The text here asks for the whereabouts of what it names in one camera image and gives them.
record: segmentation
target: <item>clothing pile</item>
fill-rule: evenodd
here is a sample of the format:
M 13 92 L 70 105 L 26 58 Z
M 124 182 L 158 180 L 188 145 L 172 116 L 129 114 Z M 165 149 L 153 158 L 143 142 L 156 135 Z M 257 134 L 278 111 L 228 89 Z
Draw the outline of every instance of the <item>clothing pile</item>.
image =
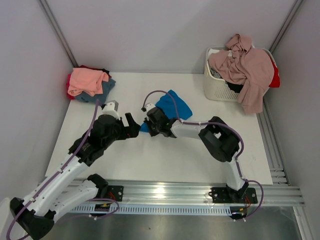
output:
M 263 49 L 252 46 L 249 36 L 236 34 L 225 46 L 230 51 L 220 50 L 208 58 L 211 74 L 239 93 L 246 114 L 261 113 L 264 92 L 280 87 L 277 66 Z
M 108 70 L 81 65 L 68 75 L 66 95 L 71 100 L 83 103 L 95 103 L 98 99 L 104 104 L 115 84 L 116 81 L 111 78 Z

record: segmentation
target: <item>pink cloth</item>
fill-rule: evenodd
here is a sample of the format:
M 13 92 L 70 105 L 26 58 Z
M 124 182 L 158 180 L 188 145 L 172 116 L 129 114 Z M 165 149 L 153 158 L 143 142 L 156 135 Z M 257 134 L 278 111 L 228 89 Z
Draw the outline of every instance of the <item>pink cloth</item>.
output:
M 109 76 L 105 72 L 75 67 L 70 77 L 68 94 L 77 96 L 82 92 L 86 92 L 91 97 L 96 94 L 102 94 L 102 81 L 109 81 Z
M 66 96 L 68 97 L 68 99 L 70 100 L 74 100 L 76 99 L 74 96 L 71 96 L 69 93 L 68 93 L 68 89 L 69 89 L 69 86 L 70 86 L 70 78 L 71 78 L 71 74 L 68 74 L 68 78 L 66 80 Z
M 238 96 L 246 114 L 261 113 L 264 92 L 270 85 L 275 70 L 269 55 L 252 47 L 249 36 L 236 34 L 225 45 L 232 50 L 221 50 L 209 57 L 210 66 L 229 83 L 243 85 Z

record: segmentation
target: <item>laundry basket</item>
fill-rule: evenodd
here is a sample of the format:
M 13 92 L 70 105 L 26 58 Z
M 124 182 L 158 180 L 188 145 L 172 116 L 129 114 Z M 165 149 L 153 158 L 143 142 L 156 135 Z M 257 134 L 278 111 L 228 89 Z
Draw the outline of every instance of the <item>laundry basket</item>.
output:
M 210 66 L 208 62 L 209 58 L 209 50 L 221 50 L 225 49 L 225 47 L 219 47 L 219 46 L 211 46 L 208 47 L 205 53 L 205 65 L 204 65 L 204 74 L 203 74 L 203 89 L 204 89 L 204 95 L 207 99 L 210 100 L 216 100 L 216 101 L 225 101 L 225 102 L 236 102 L 238 100 L 239 93 L 234 92 L 231 90 L 226 81 L 222 78 L 215 78 L 212 76 L 210 71 Z M 271 56 L 271 59 L 273 62 L 275 62 L 271 52 L 269 52 L 267 49 L 262 48 L 269 56 Z

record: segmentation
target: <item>red cloth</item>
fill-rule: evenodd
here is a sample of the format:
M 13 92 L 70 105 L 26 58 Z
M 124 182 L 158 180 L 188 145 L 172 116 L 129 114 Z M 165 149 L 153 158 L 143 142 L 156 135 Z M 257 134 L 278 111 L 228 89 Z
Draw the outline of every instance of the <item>red cloth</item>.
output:
M 68 74 L 68 78 L 66 80 L 66 96 L 68 97 L 68 99 L 70 100 L 74 100 L 76 99 L 74 96 L 71 96 L 69 93 L 68 93 L 68 90 L 69 90 L 69 86 L 70 86 L 70 78 L 71 78 L 71 73 Z
M 273 65 L 273 69 L 274 69 L 274 75 L 273 75 L 273 79 L 269 85 L 270 88 L 279 88 L 280 87 L 280 77 L 279 77 L 279 70 L 276 66 L 276 64 L 274 63 L 274 61 L 272 60 L 271 56 L 269 56 Z

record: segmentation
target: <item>white wall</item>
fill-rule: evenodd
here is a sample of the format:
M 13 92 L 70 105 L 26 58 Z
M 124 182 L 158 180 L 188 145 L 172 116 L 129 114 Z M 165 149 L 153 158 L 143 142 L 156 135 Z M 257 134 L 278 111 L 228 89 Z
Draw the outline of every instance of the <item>white wall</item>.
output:
M 274 54 L 281 87 L 266 95 L 291 184 L 320 215 L 320 1 L 307 0 Z M 316 228 L 320 238 L 320 228 Z
M 2 0 L 0 32 L 1 201 L 23 197 L 44 178 L 72 66 L 36 0 Z
M 203 73 L 236 33 L 269 48 L 295 0 L 48 0 L 79 64 L 113 72 Z

